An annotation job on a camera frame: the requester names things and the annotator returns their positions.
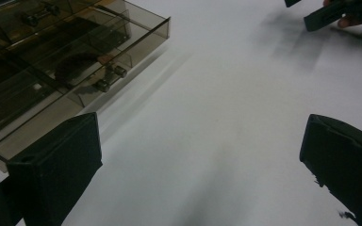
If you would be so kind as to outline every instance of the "white surface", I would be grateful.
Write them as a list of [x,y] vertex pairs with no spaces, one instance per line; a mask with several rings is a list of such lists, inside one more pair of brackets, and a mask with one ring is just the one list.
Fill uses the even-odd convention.
[[131,2],[171,38],[104,98],[104,166],[64,225],[354,225],[299,151],[310,113],[362,130],[362,35],[305,32],[320,0]]

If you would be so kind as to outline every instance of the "storage compartment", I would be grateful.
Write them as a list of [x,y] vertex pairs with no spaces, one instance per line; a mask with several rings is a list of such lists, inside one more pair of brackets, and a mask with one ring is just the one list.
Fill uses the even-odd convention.
[[110,86],[125,86],[127,72],[169,37],[170,18],[123,0],[0,4],[0,170]]

